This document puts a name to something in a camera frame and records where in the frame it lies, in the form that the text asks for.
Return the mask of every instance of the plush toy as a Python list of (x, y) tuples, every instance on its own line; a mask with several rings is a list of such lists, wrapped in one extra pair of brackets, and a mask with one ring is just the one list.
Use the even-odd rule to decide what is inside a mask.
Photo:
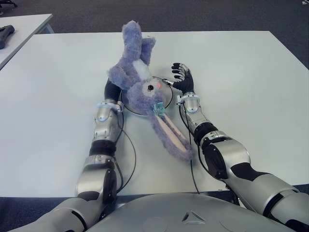
[(151, 125), (167, 151), (181, 160), (192, 158), (188, 140), (165, 113), (160, 82), (153, 78), (148, 65), (154, 38), (142, 38), (138, 23), (130, 21), (122, 29), (124, 52), (108, 71), (109, 80), (126, 91), (129, 104), (149, 117)]

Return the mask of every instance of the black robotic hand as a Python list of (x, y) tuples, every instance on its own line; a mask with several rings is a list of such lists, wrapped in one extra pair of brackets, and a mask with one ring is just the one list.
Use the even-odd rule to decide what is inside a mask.
[(194, 83), (190, 69), (181, 63), (174, 63), (172, 69), (172, 73), (178, 74), (175, 75), (174, 78), (180, 81), (170, 81), (168, 79), (163, 79), (162, 81), (169, 86), (181, 90), (183, 94), (194, 92)]

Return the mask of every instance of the small table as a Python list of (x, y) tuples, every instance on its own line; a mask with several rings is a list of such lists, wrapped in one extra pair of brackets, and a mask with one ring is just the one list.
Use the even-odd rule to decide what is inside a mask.
[(0, 28), (12, 25), (15, 32), (8, 36), (5, 47), (0, 50), (0, 69), (36, 33), (54, 33), (49, 25), (52, 14), (37, 14), (0, 18)]

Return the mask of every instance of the floor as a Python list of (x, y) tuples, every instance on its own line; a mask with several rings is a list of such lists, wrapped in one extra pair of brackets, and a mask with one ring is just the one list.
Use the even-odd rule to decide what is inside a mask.
[[(2, 5), (1, 17), (52, 13), (55, 33), (120, 31), (132, 19), (144, 31), (269, 30), (309, 67), (309, 5), (302, 5), (301, 0), (15, 0), (15, 3), (17, 8)], [(309, 185), (297, 188), (309, 192)], [(232, 201), (228, 191), (208, 194)], [(120, 198), (120, 201), (131, 199)], [(0, 232), (36, 220), (63, 200), (0, 198)]]

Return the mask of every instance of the bunny ear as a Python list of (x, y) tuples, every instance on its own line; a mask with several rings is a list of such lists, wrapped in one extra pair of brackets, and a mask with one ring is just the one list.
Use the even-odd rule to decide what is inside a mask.
[(150, 63), (151, 51), (152, 51), (154, 45), (155, 45), (155, 38), (154, 37), (144, 38), (141, 42), (140, 59), (147, 66), (149, 66), (149, 63)]
[(167, 115), (163, 114), (163, 118), (161, 118), (152, 112), (149, 116), (152, 127), (166, 150), (183, 161), (189, 161), (193, 156), (191, 145)]
[(142, 35), (137, 22), (130, 21), (122, 27), (122, 36), (124, 38), (125, 49), (123, 57), (128, 62), (133, 62), (140, 58)]

